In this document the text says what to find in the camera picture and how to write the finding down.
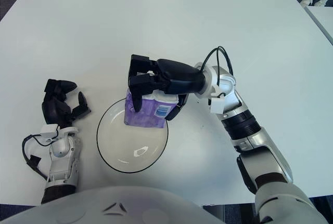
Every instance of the shoe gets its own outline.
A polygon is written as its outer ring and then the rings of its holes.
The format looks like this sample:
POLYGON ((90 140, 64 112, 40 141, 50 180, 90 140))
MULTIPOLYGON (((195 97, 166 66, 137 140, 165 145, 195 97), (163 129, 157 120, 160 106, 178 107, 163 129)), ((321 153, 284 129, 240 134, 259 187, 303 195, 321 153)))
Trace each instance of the shoe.
POLYGON ((315 7, 325 7, 326 3, 319 1, 314 4, 315 7))
POLYGON ((312 1, 313 1, 313 0, 302 0, 302 1, 300 2, 300 4, 301 4, 301 6, 304 8, 304 7, 306 7, 306 6, 310 5, 310 4, 312 4, 312 1))

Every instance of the white label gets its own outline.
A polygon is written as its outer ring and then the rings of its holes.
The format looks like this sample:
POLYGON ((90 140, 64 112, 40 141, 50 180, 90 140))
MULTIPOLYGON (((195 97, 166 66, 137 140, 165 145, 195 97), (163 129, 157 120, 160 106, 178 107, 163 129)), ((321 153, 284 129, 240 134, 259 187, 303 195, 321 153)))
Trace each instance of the white label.
POLYGON ((155 110, 155 116, 157 117, 166 117, 171 109, 171 106, 159 105, 155 110))

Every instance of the black wire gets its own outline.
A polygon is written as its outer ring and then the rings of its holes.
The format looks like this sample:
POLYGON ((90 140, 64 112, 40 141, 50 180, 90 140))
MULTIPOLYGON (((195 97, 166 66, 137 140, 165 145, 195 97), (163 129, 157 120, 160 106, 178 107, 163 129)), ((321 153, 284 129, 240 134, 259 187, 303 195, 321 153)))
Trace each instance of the black wire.
POLYGON ((29 166, 30 168, 32 168, 32 169, 33 169, 37 174, 39 174, 41 177, 43 177, 45 180, 47 180, 47 176, 46 176, 46 175, 44 175, 44 174, 43 174, 43 173, 42 173, 37 167, 31 165, 31 161, 30 161, 29 158, 27 157, 27 155, 26 155, 26 153, 25 153, 25 150, 24 150, 26 142, 28 142, 31 138, 34 138, 34 139, 37 141, 37 143, 38 143, 39 145, 43 146, 43 147, 49 146, 49 145, 51 145, 51 144, 53 143, 53 142, 50 142, 50 143, 48 143, 48 144, 41 144, 41 143, 37 140, 37 138, 36 138, 36 137, 40 137, 40 136, 41 136, 41 135, 37 134, 37 135, 29 135, 29 136, 27 136, 26 138, 24 138, 24 140, 23 140, 23 142, 22 142, 22 153, 23 153, 24 160, 26 161, 26 163, 28 164, 28 166, 29 166))
MULTIPOLYGON (((228 65, 229 73, 230 73, 231 75, 234 75, 234 71, 233 71, 233 67, 232 67, 231 62, 230 62, 230 58, 229 58, 229 56, 228 56, 226 50, 225 50, 222 46, 218 46, 217 48, 214 48, 213 50, 211 50, 211 51, 209 52, 209 54, 207 55, 207 57, 204 59, 204 61, 203 61, 203 63, 202 63, 202 66, 201 66, 200 72, 203 72, 203 69, 204 69, 204 67, 206 66, 207 61, 209 60, 210 56, 212 56, 212 54, 213 54, 215 51, 217 51, 217 52, 220 51, 220 52, 223 54, 223 56, 224 56, 224 58, 225 58, 225 61, 227 62, 227 65, 228 65)), ((219 56, 218 56, 218 54, 216 54, 216 58, 217 58, 217 63, 219 64, 219 56)))
POLYGON ((217 50, 217 48, 214 48, 213 50, 210 51, 210 53, 207 55, 207 57, 204 59, 200 72, 203 72, 204 67, 206 66, 206 63, 208 61, 208 59, 210 58, 210 56, 212 56, 212 54, 217 50))
POLYGON ((38 142, 38 144, 40 145, 40 146, 43 146, 43 147, 47 147, 47 146, 50 146, 53 142, 50 142, 50 143, 48 143, 48 144, 42 144, 42 143, 40 143, 38 140, 37 140, 37 138, 36 137, 40 137, 41 135, 32 135, 32 137, 33 137, 33 139, 35 139, 36 140, 36 142, 38 142))
POLYGON ((217 59, 217 86, 220 86, 220 59, 219 59, 219 50, 216 50, 216 59, 217 59))
POLYGON ((223 54, 225 61, 227 62, 228 65, 229 73, 233 76, 234 75, 233 66, 231 65, 230 58, 226 50, 222 46, 218 46, 217 49, 223 54))

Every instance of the purple tissue pack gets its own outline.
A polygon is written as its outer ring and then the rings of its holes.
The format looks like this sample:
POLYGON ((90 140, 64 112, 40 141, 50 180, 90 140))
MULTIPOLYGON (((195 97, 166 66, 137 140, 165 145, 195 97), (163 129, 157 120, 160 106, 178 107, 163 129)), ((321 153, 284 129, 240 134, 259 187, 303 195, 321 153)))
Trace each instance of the purple tissue pack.
POLYGON ((164 128, 164 118, 177 103, 178 95, 169 95, 161 90, 154 90, 152 94, 142 96, 141 110, 135 112, 131 92, 127 90, 124 123, 137 127, 164 128))

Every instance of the silver arm segment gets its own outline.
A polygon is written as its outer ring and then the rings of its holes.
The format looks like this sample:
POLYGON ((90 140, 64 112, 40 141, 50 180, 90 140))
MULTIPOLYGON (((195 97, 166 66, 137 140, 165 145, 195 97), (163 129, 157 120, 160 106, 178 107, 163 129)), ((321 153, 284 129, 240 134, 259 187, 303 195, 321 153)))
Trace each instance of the silver arm segment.
POLYGON ((42 203, 75 192, 78 184, 79 155, 81 151, 80 140, 75 136, 78 132, 75 127, 60 129, 57 125, 52 124, 43 126, 41 136, 53 143, 49 150, 51 166, 42 203))
POLYGON ((219 102, 223 110, 211 112, 222 121, 235 150, 240 153, 237 164, 244 183, 255 194, 260 223, 327 223, 308 197, 292 184, 289 164, 235 91, 235 78, 220 68, 217 88, 216 70, 217 67, 205 67, 206 84, 196 95, 212 99, 222 92, 219 102))

